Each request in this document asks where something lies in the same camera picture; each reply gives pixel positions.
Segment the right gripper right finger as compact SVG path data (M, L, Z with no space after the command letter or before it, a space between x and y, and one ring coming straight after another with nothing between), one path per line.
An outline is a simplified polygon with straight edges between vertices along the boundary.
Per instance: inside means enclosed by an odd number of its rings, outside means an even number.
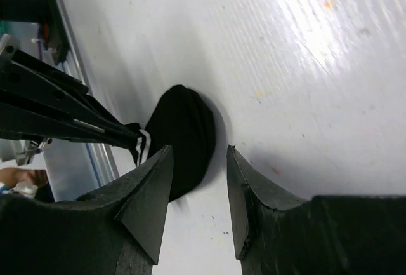
M235 257L244 274L404 274L403 196L303 200L229 146Z

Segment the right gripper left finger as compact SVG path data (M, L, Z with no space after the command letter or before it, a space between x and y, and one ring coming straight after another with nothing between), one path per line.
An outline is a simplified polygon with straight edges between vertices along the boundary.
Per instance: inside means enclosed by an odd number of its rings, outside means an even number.
M173 150L75 201L1 196L2 274L150 274L159 261Z

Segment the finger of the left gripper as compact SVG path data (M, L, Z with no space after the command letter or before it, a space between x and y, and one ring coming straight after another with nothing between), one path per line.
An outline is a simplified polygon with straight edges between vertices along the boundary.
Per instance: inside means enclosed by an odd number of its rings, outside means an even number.
M56 103L48 98L56 90L76 99L88 95L87 86L18 48L1 48L2 90L52 107Z
M1 91L1 138L53 138L80 143L101 143L134 151L140 132L120 123L90 95L76 99L56 90L48 98L54 107Z

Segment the black sock with white stripes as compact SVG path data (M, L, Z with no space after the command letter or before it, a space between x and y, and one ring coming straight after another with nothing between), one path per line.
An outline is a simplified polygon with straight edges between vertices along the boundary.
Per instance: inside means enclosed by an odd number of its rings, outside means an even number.
M146 127L139 123L126 127L137 135L131 149L136 166L163 147L172 147L170 202L202 182L216 147L216 126L213 112L196 91L173 86L161 96Z

